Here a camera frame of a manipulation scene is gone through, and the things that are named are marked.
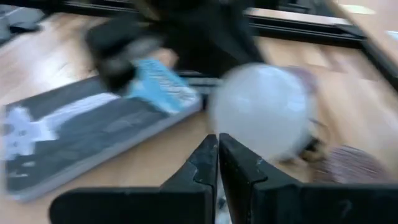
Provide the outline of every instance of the black object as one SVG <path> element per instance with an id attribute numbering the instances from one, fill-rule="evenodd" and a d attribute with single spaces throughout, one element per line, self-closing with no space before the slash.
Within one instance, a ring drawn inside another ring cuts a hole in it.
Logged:
<path id="1" fill-rule="evenodd" d="M 114 59 L 114 55 L 145 35 L 164 37 L 163 46 L 178 55 L 177 69 L 220 77 L 233 67 L 263 61 L 254 44 L 248 19 L 243 16 L 249 6 L 246 1 L 225 4 L 213 0 L 163 2 L 158 2 L 156 8 L 160 21 L 152 21 L 145 30 L 140 30 L 132 14 L 89 30 L 86 42 L 99 75 L 111 90 L 125 86 L 134 73 L 128 56 Z"/>
<path id="2" fill-rule="evenodd" d="M 138 24 L 131 21 L 135 21 L 134 14 L 126 13 L 85 35 L 98 75 L 111 91 L 122 89 L 135 77 L 135 66 L 123 55 L 125 46 L 142 34 Z"/>
<path id="3" fill-rule="evenodd" d="M 396 185 L 303 184 L 227 134 L 209 135 L 159 188 L 69 191 L 50 207 L 53 224 L 214 223 L 217 157 L 233 223 L 396 223 Z"/>
<path id="4" fill-rule="evenodd" d="M 209 135 L 160 187 L 72 190 L 52 202 L 50 220 L 53 224 L 213 223 L 217 172 L 218 141 Z"/>
<path id="5" fill-rule="evenodd" d="M 39 24 L 31 22 L 17 22 L 15 24 L 10 24 L 9 29 L 13 34 L 23 34 L 28 32 L 38 32 L 42 30 L 42 27 Z"/>

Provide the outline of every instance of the gray book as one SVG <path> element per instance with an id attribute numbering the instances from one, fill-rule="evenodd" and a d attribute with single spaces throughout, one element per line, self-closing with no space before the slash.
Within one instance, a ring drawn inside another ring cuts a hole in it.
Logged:
<path id="1" fill-rule="evenodd" d="M 6 105 L 6 190 L 28 201 L 201 109 L 201 97 L 159 61 L 141 60 L 124 96 L 98 77 Z"/>

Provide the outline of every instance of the wooden surface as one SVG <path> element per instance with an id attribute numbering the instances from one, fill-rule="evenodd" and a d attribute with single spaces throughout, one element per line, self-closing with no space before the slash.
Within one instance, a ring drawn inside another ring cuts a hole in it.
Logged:
<path id="1" fill-rule="evenodd" d="M 356 24 L 385 54 L 398 65 L 398 40 L 387 31 L 398 32 L 398 1 L 396 0 L 327 0 L 339 17 Z M 353 13 L 344 5 L 363 6 L 374 14 Z"/>
<path id="2" fill-rule="evenodd" d="M 310 19 L 317 18 L 328 23 L 323 17 Z M 80 32 L 89 22 L 101 20 L 57 14 L 43 22 L 43 32 L 22 35 L 1 48 L 0 104 L 91 76 Z M 318 116 L 329 127 L 333 146 L 347 144 L 368 151 L 398 177 L 398 100 L 360 52 L 263 37 L 257 40 L 273 64 L 298 65 L 316 74 L 320 85 Z M 207 133 L 206 114 L 199 113 L 38 200 L 19 203 L 1 194 L 0 223 L 46 224 L 52 199 L 75 187 L 160 185 Z M 278 167 L 302 181 L 309 180 L 304 164 Z"/>

